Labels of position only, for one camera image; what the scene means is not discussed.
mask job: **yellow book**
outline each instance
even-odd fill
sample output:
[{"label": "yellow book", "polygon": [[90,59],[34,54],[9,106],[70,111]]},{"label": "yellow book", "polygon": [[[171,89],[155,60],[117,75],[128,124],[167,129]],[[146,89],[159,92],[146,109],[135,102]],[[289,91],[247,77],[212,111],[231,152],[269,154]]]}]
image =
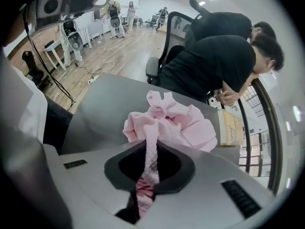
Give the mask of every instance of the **yellow book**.
[{"label": "yellow book", "polygon": [[243,121],[230,112],[218,111],[220,145],[233,146],[244,144]]}]

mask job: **black cable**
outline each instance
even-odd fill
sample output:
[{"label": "black cable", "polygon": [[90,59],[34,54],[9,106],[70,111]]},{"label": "black cable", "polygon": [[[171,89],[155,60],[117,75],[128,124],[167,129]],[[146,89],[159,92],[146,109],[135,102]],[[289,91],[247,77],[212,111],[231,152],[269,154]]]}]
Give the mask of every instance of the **black cable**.
[{"label": "black cable", "polygon": [[24,28],[25,28],[25,31],[26,31],[26,34],[27,34],[27,37],[30,41],[30,44],[32,46],[32,48],[34,49],[35,51],[35,54],[37,56],[37,58],[39,59],[39,61],[41,62],[43,68],[46,70],[46,72],[50,75],[51,79],[55,82],[55,84],[57,85],[57,87],[71,100],[71,105],[69,107],[68,110],[70,110],[70,108],[72,107],[73,104],[76,103],[76,101],[74,101],[74,99],[72,98],[71,94],[64,88],[64,86],[59,82],[57,81],[50,73],[50,71],[48,70],[47,66],[45,65],[42,57],[40,56],[32,38],[30,37],[30,34],[29,34],[29,26],[28,26],[28,23],[27,23],[27,20],[26,20],[26,17],[27,17],[27,11],[28,11],[28,5],[26,5],[26,7],[24,8],[23,10],[23,22],[24,22]]},{"label": "black cable", "polygon": [[92,79],[93,79],[93,75],[102,73],[102,69],[97,69],[97,70],[93,71],[93,73],[91,73],[91,72],[89,72],[89,71],[87,70],[87,67],[79,67],[79,66],[77,65],[77,63],[75,63],[75,66],[76,66],[77,68],[80,68],[80,69],[85,69],[86,72],[89,73],[89,74],[91,75],[91,78],[92,78]]}]

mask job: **black vent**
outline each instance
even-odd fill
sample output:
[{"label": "black vent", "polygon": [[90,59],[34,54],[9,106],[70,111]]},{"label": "black vent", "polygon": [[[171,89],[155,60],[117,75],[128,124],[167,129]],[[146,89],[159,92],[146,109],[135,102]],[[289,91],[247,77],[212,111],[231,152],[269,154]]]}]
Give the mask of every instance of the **black vent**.
[{"label": "black vent", "polygon": [[80,160],[76,160],[76,161],[73,161],[73,162],[65,163],[63,165],[65,166],[66,169],[71,169],[71,168],[81,166],[81,165],[84,165],[84,164],[87,164],[87,161],[84,160],[84,159],[80,159]]},{"label": "black vent", "polygon": [[251,217],[261,209],[236,181],[223,182],[222,186],[245,218]]}]

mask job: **table top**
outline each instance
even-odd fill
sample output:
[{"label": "table top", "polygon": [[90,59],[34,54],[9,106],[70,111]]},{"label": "table top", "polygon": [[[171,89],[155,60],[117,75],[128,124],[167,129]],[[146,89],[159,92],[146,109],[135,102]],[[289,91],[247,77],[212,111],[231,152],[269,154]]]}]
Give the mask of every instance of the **table top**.
[{"label": "table top", "polygon": [[61,44],[61,41],[57,40],[57,41],[53,42],[49,47],[47,47],[44,51],[45,52],[52,51],[53,49],[55,49],[60,44]]},{"label": "table top", "polygon": [[[146,95],[150,90],[160,92],[161,97],[168,92],[125,77],[101,74],[90,86],[71,120],[62,153],[80,153],[127,143],[127,137],[122,133],[124,122],[130,112],[145,113],[148,110]],[[220,140],[217,109],[178,93],[173,92],[173,97],[185,106],[193,104],[199,108],[213,124],[216,138]],[[236,165],[239,163],[239,146],[221,147],[218,144],[212,152]]]}]

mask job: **pink cloth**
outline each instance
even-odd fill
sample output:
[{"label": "pink cloth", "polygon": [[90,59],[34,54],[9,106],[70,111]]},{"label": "pink cloth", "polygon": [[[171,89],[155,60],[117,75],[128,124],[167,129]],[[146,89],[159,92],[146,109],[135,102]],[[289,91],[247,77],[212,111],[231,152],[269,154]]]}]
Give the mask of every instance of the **pink cloth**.
[{"label": "pink cloth", "polygon": [[136,185],[140,216],[150,207],[150,192],[159,183],[157,140],[168,140],[205,152],[210,152],[217,144],[212,123],[195,106],[186,107],[176,102],[172,93],[164,93],[162,100],[159,92],[149,91],[146,98],[150,105],[148,111],[130,113],[123,129],[129,142],[146,140],[144,172]]}]

